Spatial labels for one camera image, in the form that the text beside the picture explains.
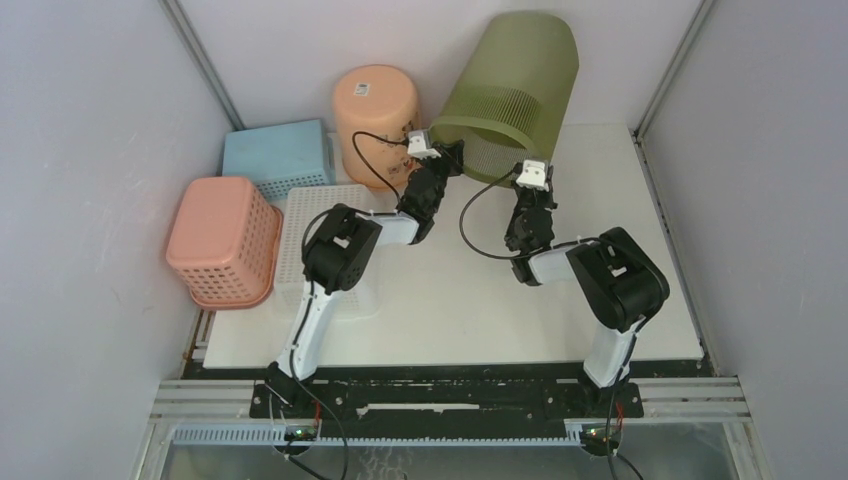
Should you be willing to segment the green mesh waste bin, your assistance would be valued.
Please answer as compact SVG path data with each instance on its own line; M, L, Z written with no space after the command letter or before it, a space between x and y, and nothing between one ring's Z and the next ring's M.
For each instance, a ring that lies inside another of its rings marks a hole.
M579 71L565 20L539 11L491 19L439 114L436 142L464 143L464 172L484 183L526 159L550 161Z

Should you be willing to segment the orange capybara bucket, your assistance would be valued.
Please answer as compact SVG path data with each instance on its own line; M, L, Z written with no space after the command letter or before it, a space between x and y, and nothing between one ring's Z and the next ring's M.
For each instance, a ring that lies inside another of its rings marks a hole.
M399 143L422 126L411 78L389 65L354 68L336 83L332 107L347 176L378 190L405 185L418 165Z

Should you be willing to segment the clear white plastic tray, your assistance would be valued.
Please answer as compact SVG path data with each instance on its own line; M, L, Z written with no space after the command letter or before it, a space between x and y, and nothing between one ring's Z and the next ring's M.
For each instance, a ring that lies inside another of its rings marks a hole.
M384 207L382 197L360 184L298 187L287 196L274 291L280 311L288 320L294 318L302 299L301 241L304 232L308 225L318 225L314 220L316 216L339 203L363 211L380 211ZM338 301L336 319L353 321L376 316L379 309L379 265L380 255L374 253L359 283Z

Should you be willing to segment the blue plastic basket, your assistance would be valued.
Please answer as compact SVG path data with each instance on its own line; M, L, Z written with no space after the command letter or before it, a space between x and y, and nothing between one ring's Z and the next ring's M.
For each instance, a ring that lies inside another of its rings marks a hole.
M293 188L336 183L333 147L319 119L230 132L221 174L249 179L268 201Z

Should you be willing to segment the pink plastic basket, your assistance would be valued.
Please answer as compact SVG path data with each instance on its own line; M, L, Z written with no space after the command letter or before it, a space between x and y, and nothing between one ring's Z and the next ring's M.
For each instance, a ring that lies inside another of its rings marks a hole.
M165 258L198 306L252 308L273 289L282 223L248 178L200 178L184 192Z

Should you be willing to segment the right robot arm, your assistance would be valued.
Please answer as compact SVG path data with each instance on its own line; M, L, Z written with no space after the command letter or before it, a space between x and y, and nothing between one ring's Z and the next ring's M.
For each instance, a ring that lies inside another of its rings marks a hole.
M622 227L597 237L554 245L550 191L514 185L516 205L505 245L521 284L541 286L575 280L599 321L583 362L578 402L592 416L605 415L618 400L616 386L629 373L639 332L670 296L665 275Z

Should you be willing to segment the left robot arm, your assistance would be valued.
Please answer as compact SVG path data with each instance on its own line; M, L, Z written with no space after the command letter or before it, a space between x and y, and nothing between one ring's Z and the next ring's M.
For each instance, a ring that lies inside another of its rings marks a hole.
M318 214L305 229L301 304L265 380L274 404L290 417L310 409L313 392L307 384L317 370L336 304L359 283L376 247L423 241L435 224L448 180L463 174L462 140L421 149L416 144L423 139L415 134L403 142L420 167L410 174L393 211L364 211L339 203Z

